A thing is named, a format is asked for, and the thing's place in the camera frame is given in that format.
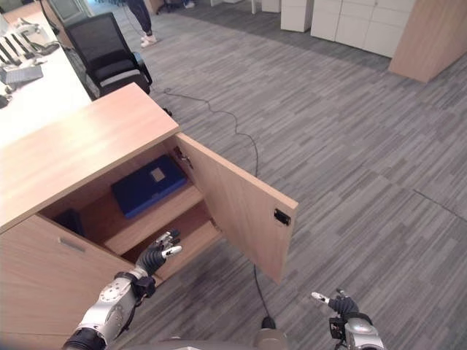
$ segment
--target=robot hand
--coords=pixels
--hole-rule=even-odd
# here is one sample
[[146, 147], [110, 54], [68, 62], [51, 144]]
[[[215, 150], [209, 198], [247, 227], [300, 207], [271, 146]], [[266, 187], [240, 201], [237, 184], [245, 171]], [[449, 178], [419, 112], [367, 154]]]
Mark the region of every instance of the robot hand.
[[316, 292], [312, 293], [312, 297], [316, 300], [319, 300], [321, 303], [328, 305], [341, 317], [345, 317], [345, 315], [350, 313], [359, 312], [357, 303], [351, 297], [345, 294], [343, 289], [337, 289], [337, 292], [339, 294], [336, 296], [336, 299], [330, 299]]
[[18, 34], [32, 35], [35, 33], [41, 33], [41, 27], [39, 24], [30, 23], [23, 18], [18, 18], [18, 21], [14, 23], [13, 26]]
[[146, 271], [148, 276], [153, 275], [166, 262], [167, 257], [182, 251], [181, 246], [175, 246], [180, 242], [177, 238], [179, 235], [178, 230], [165, 232], [140, 254], [136, 266]]
[[66, 350], [103, 350], [130, 325], [135, 308], [155, 292], [152, 277], [166, 258], [182, 251], [175, 246], [180, 240], [178, 230], [170, 230], [145, 249], [129, 272], [119, 272], [103, 288], [97, 302], [91, 306], [74, 334], [63, 346]]
[[359, 312], [357, 303], [343, 289], [338, 288], [336, 291], [339, 295], [335, 299], [312, 293], [314, 299], [326, 304], [340, 316], [329, 319], [331, 337], [340, 340], [336, 349], [345, 342], [349, 350], [385, 350], [370, 318]]

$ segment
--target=black cable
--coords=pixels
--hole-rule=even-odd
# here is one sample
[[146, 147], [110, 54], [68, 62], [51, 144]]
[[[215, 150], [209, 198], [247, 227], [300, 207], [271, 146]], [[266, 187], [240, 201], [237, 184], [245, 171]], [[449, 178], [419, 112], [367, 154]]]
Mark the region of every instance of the black cable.
[[256, 273], [256, 265], [255, 264], [253, 264], [253, 273], [255, 274], [256, 288], [258, 289], [258, 294], [260, 295], [261, 301], [263, 302], [264, 310], [266, 310], [266, 315], [268, 315], [269, 318], [272, 318], [271, 314], [269, 313], [268, 306], [266, 305], [266, 301], [264, 300], [263, 293], [261, 292], [260, 283], [258, 282], [258, 275]]
[[247, 138], [250, 139], [253, 147], [255, 148], [255, 156], [256, 156], [256, 165], [255, 165], [255, 177], [258, 177], [258, 169], [259, 169], [259, 153], [258, 153], [258, 147], [256, 146], [256, 142], [255, 140], [253, 139], [253, 137], [251, 137], [251, 135], [247, 134], [247, 133], [240, 133], [239, 132], [239, 119], [238, 117], [232, 113], [232, 112], [227, 112], [227, 111], [223, 111], [222, 109], [212, 109], [211, 107], [211, 102], [209, 102], [208, 100], [205, 100], [204, 98], [196, 98], [196, 97], [192, 97], [192, 96], [187, 96], [187, 95], [183, 95], [181, 93], [171, 93], [171, 88], [168, 87], [166, 89], [164, 89], [162, 91], [162, 93], [165, 93], [166, 95], [169, 95], [169, 96], [178, 96], [178, 97], [183, 97], [183, 98], [188, 98], [190, 100], [194, 100], [194, 101], [200, 101], [200, 102], [204, 102], [205, 104], [207, 104], [207, 107], [208, 107], [208, 110], [212, 113], [212, 114], [216, 114], [216, 113], [225, 113], [225, 114], [228, 114], [230, 116], [233, 117], [233, 119], [235, 120], [235, 129], [234, 129], [234, 133], [235, 135], [241, 135], [241, 136], [246, 136]]
[[[208, 110], [212, 113], [212, 114], [216, 114], [216, 113], [225, 113], [225, 114], [228, 114], [230, 116], [232, 116], [235, 120], [235, 129], [234, 129], [234, 133], [235, 135], [241, 135], [241, 136], [246, 136], [247, 138], [250, 139], [254, 149], [255, 149], [255, 157], [256, 157], [256, 162], [255, 162], [255, 177], [258, 177], [258, 170], [259, 170], [259, 152], [258, 152], [258, 146], [256, 145], [256, 142], [254, 140], [253, 137], [251, 137], [251, 135], [247, 134], [247, 133], [240, 133], [238, 128], [239, 128], [239, 119], [238, 117], [232, 113], [232, 112], [227, 112], [227, 111], [223, 111], [221, 109], [219, 110], [216, 110], [216, 109], [212, 109], [211, 107], [211, 102], [209, 100], [205, 100], [204, 98], [196, 98], [196, 97], [192, 97], [192, 96], [188, 96], [188, 95], [183, 95], [181, 93], [172, 93], [171, 92], [171, 88], [168, 87], [166, 89], [164, 89], [162, 91], [162, 93], [168, 95], [168, 96], [176, 96], [176, 97], [182, 97], [182, 98], [188, 98], [190, 100], [193, 100], [193, 101], [200, 101], [200, 102], [204, 102], [205, 104], [207, 104], [208, 106]], [[264, 310], [266, 311], [266, 314], [268, 317], [272, 318], [271, 317], [271, 314], [269, 313], [269, 310], [268, 310], [268, 306], [266, 305], [266, 301], [264, 300], [264, 296], [263, 296], [263, 293], [261, 292], [261, 287], [260, 287], [260, 284], [259, 284], [259, 281], [258, 281], [258, 273], [256, 271], [256, 265], [253, 264], [253, 274], [255, 275], [255, 283], [256, 283], [256, 288], [258, 289], [258, 294], [260, 295], [260, 299], [261, 299], [261, 302], [263, 303], [263, 307], [264, 307]]]
[[341, 341], [339, 341], [335, 346], [334, 346], [334, 350], [339, 350], [339, 348], [346, 348], [347, 349], [347, 345], [344, 344], [344, 339], [341, 339]]

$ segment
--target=blue box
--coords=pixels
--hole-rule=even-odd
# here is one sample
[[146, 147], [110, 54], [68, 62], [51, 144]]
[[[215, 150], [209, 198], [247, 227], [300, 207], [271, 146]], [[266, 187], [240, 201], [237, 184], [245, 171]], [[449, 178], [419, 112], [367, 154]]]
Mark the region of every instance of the blue box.
[[123, 215], [130, 219], [186, 182], [178, 165], [168, 155], [163, 155], [115, 182], [111, 188]]

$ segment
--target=white sneaker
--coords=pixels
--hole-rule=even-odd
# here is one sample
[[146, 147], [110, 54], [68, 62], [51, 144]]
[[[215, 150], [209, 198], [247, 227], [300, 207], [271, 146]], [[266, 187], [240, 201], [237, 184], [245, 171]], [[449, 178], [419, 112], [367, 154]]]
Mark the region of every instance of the white sneaker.
[[149, 42], [150, 42], [151, 40], [154, 40], [155, 37], [154, 37], [154, 34], [151, 35], [151, 36], [147, 36], [147, 35], [145, 34], [145, 35], [142, 36], [140, 39], [141, 39], [141, 42], [145, 42], [145, 41], [149, 41]]
[[156, 42], [158, 42], [158, 40], [155, 38], [154, 35], [145, 36], [144, 40], [141, 43], [141, 47], [143, 47], [143, 48], [148, 47], [150, 45], [154, 45]]

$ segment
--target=keyboard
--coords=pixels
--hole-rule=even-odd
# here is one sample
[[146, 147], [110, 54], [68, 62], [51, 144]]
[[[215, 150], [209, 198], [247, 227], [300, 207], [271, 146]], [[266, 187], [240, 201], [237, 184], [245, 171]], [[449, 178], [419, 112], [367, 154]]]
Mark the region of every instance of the keyboard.
[[6, 85], [18, 84], [21, 82], [30, 82], [42, 78], [41, 66], [32, 66], [19, 69], [0, 69], [0, 81]]

